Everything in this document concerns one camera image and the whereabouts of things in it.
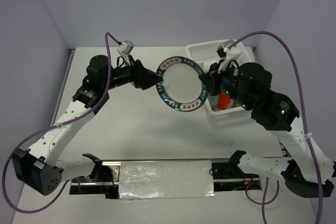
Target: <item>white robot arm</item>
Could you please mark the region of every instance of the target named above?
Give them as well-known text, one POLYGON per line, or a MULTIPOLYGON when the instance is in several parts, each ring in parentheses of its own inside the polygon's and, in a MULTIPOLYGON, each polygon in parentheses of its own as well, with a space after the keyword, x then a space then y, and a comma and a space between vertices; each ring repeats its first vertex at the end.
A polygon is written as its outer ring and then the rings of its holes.
MULTIPOLYGON (((113 70, 109 89, 131 83, 135 88, 146 90, 162 78, 144 68, 140 60, 134 60, 129 53, 134 47, 129 41, 120 43, 118 52, 125 66, 113 70)), ((72 97, 69 107, 55 123, 55 128, 45 133, 27 150, 18 148, 12 155, 16 176, 19 180, 43 195, 51 194, 60 182, 79 176, 95 179, 103 167, 102 161, 91 154, 83 154, 73 161, 59 161, 58 158, 77 132, 100 111, 108 101, 107 95, 100 105, 95 106, 103 97, 107 85, 108 57, 94 56, 87 68, 87 76, 82 86, 72 97), (78 118, 63 125, 62 123, 78 118)))
POLYGON ((273 134, 291 157, 262 158, 236 151, 229 163, 245 174, 258 174, 283 182, 301 197, 318 197, 318 178, 307 142, 309 138, 321 173, 323 196, 329 197, 334 188, 330 179, 336 176, 335 163, 324 155, 311 134, 304 134, 302 117, 293 102, 270 89, 271 73, 257 63, 238 66, 239 49, 227 50, 230 44, 233 40, 218 47, 220 61, 201 74, 200 80, 211 95, 223 92, 245 110, 252 110, 251 118, 273 134))

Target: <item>white wall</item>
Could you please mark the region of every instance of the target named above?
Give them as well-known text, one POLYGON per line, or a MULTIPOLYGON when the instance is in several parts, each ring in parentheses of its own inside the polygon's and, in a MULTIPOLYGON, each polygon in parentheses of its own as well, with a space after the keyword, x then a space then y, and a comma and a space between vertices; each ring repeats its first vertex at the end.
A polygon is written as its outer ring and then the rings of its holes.
MULTIPOLYGON (((336 161, 336 0, 281 0, 267 30, 280 36, 292 50, 302 79, 309 131, 327 156, 336 161)), ((285 51, 263 36, 258 60, 273 73, 272 88, 292 97, 299 106, 298 89, 285 51)), ((317 200, 313 200, 316 209, 317 200)), ((324 199, 322 223, 335 223, 336 190, 324 199)))
MULTIPOLYGON (((0 172, 14 146, 49 125, 68 49, 41 0, 0 0, 0 172)), ((18 203, 22 183, 7 174, 7 188, 18 203)), ((14 211, 0 197, 1 223, 14 211)))
MULTIPOLYGON (((185 46, 265 29, 280 0, 44 0, 71 48, 110 31, 138 46, 185 46)), ((246 42, 255 45, 258 38, 246 42)))

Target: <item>purple cable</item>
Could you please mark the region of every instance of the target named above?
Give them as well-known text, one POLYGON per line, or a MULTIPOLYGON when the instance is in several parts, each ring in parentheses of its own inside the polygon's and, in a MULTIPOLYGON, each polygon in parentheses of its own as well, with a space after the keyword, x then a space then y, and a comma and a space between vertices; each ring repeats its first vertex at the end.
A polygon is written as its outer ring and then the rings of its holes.
MULTIPOLYGON (((256 184, 256 183, 258 183, 258 182, 259 182, 259 181, 256 180, 256 181, 253 181, 253 182, 251 182, 250 184, 248 184, 247 187, 246 187, 246 189, 245 189, 245 194, 246 194, 246 197, 247 197, 250 201, 252 201, 254 204, 262 205, 262 202, 257 202, 257 201, 255 201, 255 200, 253 200, 253 199, 249 196, 249 194, 248 194, 248 189, 250 188, 250 186, 253 185, 253 184, 256 184)), ((265 202, 265 205, 271 204, 271 203, 278 197, 279 191, 280 191, 280 184, 279 184, 279 181, 277 181, 277 191, 275 192, 275 195, 274 195, 273 199, 271 199, 271 200, 268 201, 268 202, 265 202)))
MULTIPOLYGON (((89 111, 87 111, 86 113, 84 113, 83 115, 75 118, 75 119, 71 119, 69 121, 66 121, 64 123, 62 123, 63 125, 67 125, 67 124, 70 124, 70 123, 73 123, 77 120, 80 120, 82 118, 84 118, 85 116, 87 116, 88 114, 90 114, 92 111, 94 111, 97 107, 99 107, 102 102, 104 101, 106 95, 108 94, 108 91, 109 91, 109 86, 110 86, 110 81, 111 81, 111 75, 112 75, 112 66, 111 66, 111 52, 110 52, 110 46, 109 46, 109 37, 111 37, 118 45, 121 44, 120 41, 116 40, 110 33, 105 33, 105 44, 106 44, 106 50, 107 50, 107 56, 108 56, 108 74, 107 74, 107 83, 106 83, 106 87, 105 87, 105 90, 104 90, 104 93, 102 95, 102 97, 100 98, 99 102, 89 111)), ((8 169, 8 166, 9 166, 9 163, 12 159, 12 155, 14 154, 14 152, 20 148, 21 145, 23 145, 24 143, 26 143, 29 139, 31 139, 32 137, 34 136, 37 136, 41 133, 46 133, 50 130, 53 130, 57 128, 56 125, 53 125, 51 127, 48 127, 46 129, 43 129, 43 130, 40 130, 40 131, 37 131, 35 133, 33 133, 32 135, 26 137, 25 139, 23 139, 20 143, 17 144, 17 146, 13 149, 13 151, 10 153, 8 159, 6 160, 6 163, 5 163, 5 166, 4 166, 4 170, 2 172, 2 193, 4 195, 4 198, 5 198, 5 201, 7 202, 7 204, 13 208, 15 211, 17 212, 21 212, 23 214, 34 214, 36 212, 40 212, 40 211, 43 211, 44 209, 48 208, 49 206, 51 206, 51 204, 53 204, 57 199, 58 197, 61 195, 61 193, 63 192, 66 184, 69 182, 68 180, 64 183, 62 189, 59 191, 58 195, 51 201, 49 202, 47 205, 45 205, 44 207, 42 208, 39 208, 39 209, 36 209, 36 210, 22 210, 20 208, 18 208, 17 206, 15 206, 11 200, 9 199, 8 197, 8 194, 7 194, 7 191, 6 191, 6 172, 7 172, 7 169, 8 169)))
POLYGON ((267 224, 266 215, 265 215, 265 205, 266 205, 265 201, 266 201, 267 188, 268 188, 268 177, 266 178, 264 194, 262 196, 262 204, 261 204, 261 214, 263 216, 262 218, 263 218, 264 224, 267 224))
MULTIPOLYGON (((270 33, 268 31, 255 31, 253 33, 247 34, 245 36, 242 36, 242 38, 236 40, 234 43, 232 43, 230 46, 228 46, 228 49, 233 48, 235 45, 237 45, 239 42, 243 41, 244 39, 253 36, 253 35, 268 35, 273 37, 274 39, 276 39, 277 41, 279 41, 282 46, 285 48, 286 52, 289 55, 289 58, 292 62, 293 68, 294 68, 294 72, 295 72, 295 76, 296 76, 296 80, 298 83, 298 89, 299 89, 299 96, 300 96, 300 103, 301 103, 301 113, 302 113, 302 121, 303 121, 303 130, 305 134, 308 134, 308 123, 307 123, 307 117, 306 117, 306 110, 305 110, 305 102, 303 100, 303 93, 302 93, 302 86, 301 86, 301 80, 300 80, 300 76, 299 76, 299 71, 297 68, 297 65, 295 63, 294 60, 294 56, 292 54, 292 52, 289 50, 288 46, 286 45, 286 43, 280 39, 277 35, 270 33)), ((322 179, 321 179, 321 173, 320 173, 320 169, 319 169, 319 163, 317 161, 316 158, 316 154, 314 151, 314 148, 311 144, 311 141, 309 138, 307 138, 307 144, 309 146, 309 150, 311 152, 311 156, 314 162, 314 166, 315 166, 315 170, 316 170, 316 175, 317 175, 317 181, 318 181, 318 188, 319 188, 319 204, 318 204, 318 210, 317 210, 317 214, 316 214, 316 221, 315 224, 319 224, 321 221, 321 217, 322 217, 322 206, 323 206, 323 190, 322 190, 322 179)))

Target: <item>purple wire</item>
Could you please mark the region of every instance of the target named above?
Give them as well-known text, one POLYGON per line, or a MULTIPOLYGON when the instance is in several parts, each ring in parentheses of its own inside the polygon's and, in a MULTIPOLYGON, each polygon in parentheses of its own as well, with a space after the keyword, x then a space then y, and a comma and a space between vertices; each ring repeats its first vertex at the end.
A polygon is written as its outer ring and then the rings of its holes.
MULTIPOLYGON (((253 200, 253 199, 249 196, 249 194, 248 194, 248 189, 250 188, 250 186, 253 185, 253 184, 256 184, 256 183, 258 183, 258 182, 259 182, 259 181, 256 180, 256 181, 253 181, 253 182, 251 182, 250 184, 248 184, 247 187, 246 187, 246 189, 245 189, 245 194, 246 194, 246 197, 247 197, 250 201, 252 201, 254 204, 262 205, 262 202, 257 202, 257 201, 255 201, 255 200, 253 200)), ((276 200, 276 198, 278 197, 279 191, 280 191, 280 184, 279 184, 279 181, 277 181, 277 191, 275 192, 275 195, 274 195, 273 199, 271 199, 271 200, 268 201, 268 202, 265 202, 265 205, 271 204, 274 200, 276 200)))
MULTIPOLYGON (((303 92, 302 92, 302 85, 301 85, 301 80, 300 80, 300 76, 299 76, 299 71, 297 68, 297 65, 295 63, 294 60, 294 56, 292 54, 292 52, 289 50, 288 46, 286 45, 286 43, 280 39, 277 35, 270 33, 269 31, 255 31, 253 33, 247 34, 245 36, 242 36, 242 38, 236 40, 234 43, 232 43, 230 46, 228 46, 228 49, 231 49, 232 47, 234 47, 235 45, 237 45, 239 42, 243 41, 244 39, 253 36, 253 35, 268 35, 273 37, 274 39, 276 39, 278 42, 280 42, 282 44, 282 46, 285 48, 286 52, 289 55, 289 58, 292 62, 293 68, 294 68, 294 72, 295 72, 295 76, 296 76, 296 80, 298 83, 298 89, 299 89, 299 97, 300 97, 300 103, 301 103, 301 113, 302 113, 302 121, 303 121, 303 130, 305 134, 308 134, 308 123, 307 123, 307 116, 306 116, 306 110, 305 110, 305 102, 303 100, 303 92)), ((317 214, 316 214, 316 221, 315 224, 319 224, 321 221, 321 217, 322 217, 322 207, 323 207, 323 190, 322 190, 322 178, 321 178, 321 173, 320 173, 320 168, 319 168, 319 163, 317 161, 316 158, 316 154, 314 151, 314 148, 311 144, 311 141, 309 138, 307 138, 307 144, 309 146, 309 150, 311 152, 311 156, 314 162, 314 166, 315 166, 315 170, 316 170, 316 175, 317 175, 317 181, 318 181, 318 190, 319 190, 319 204, 318 204, 318 210, 317 210, 317 214)))
POLYGON ((261 204, 261 214, 263 216, 262 218, 264 220, 264 224, 267 224, 266 215, 265 215, 265 205, 266 205, 265 201, 266 201, 267 188, 268 188, 268 177, 266 178, 264 194, 262 196, 262 204, 261 204))
MULTIPOLYGON (((87 111, 86 113, 84 113, 83 115, 77 117, 77 118, 74 118, 74 119, 71 119, 69 121, 66 121, 64 123, 62 123, 63 125, 67 125, 67 124, 70 124, 70 123, 73 123, 77 120, 80 120, 82 118, 84 118, 85 116, 87 116, 88 114, 90 114, 92 111, 94 111, 97 107, 99 107, 102 102, 104 101, 106 95, 108 94, 108 91, 109 91, 109 86, 110 86, 110 81, 111 81, 111 75, 112 75, 112 66, 111 66, 111 52, 110 52, 110 46, 109 46, 109 37, 111 37, 118 45, 121 44, 120 41, 116 40, 110 33, 105 33, 105 44, 106 44, 106 50, 107 50, 107 56, 108 56, 108 74, 107 74, 107 83, 106 83, 106 87, 105 87, 105 90, 104 90, 104 93, 102 95, 102 97, 100 98, 99 102, 92 108, 90 109, 89 111, 87 111)), ((23 145, 24 143, 26 143, 28 140, 30 140, 32 137, 34 136, 37 136, 39 134, 42 134, 42 133, 46 133, 50 130, 53 130, 57 128, 56 125, 53 125, 53 126, 50 126, 46 129, 43 129, 43 130, 40 130, 40 131, 37 131, 33 134, 31 134, 30 136, 26 137, 25 139, 23 139, 20 143, 17 144, 17 146, 12 150, 12 152, 10 153, 8 159, 6 160, 6 163, 5 163, 5 166, 4 166, 4 169, 2 171, 2 193, 4 195, 4 198, 5 198, 5 201, 7 202, 7 204, 13 208, 15 211, 17 212, 21 212, 23 214, 34 214, 36 212, 40 212, 40 211, 43 211, 44 209, 48 208, 49 206, 51 206, 51 204, 53 204, 57 199, 58 197, 61 195, 61 193, 63 192, 66 184, 69 182, 68 180, 64 183, 62 189, 59 191, 58 195, 51 201, 49 202, 47 205, 45 205, 44 207, 42 208, 39 208, 39 209, 36 209, 36 210, 23 210, 23 209, 20 209, 18 208, 17 206, 15 206, 11 200, 9 199, 8 197, 8 194, 7 194, 7 190, 6 190, 6 172, 7 172, 7 169, 8 169, 8 166, 9 166, 9 163, 12 159, 12 155, 14 154, 14 152, 20 148, 21 145, 23 145)))

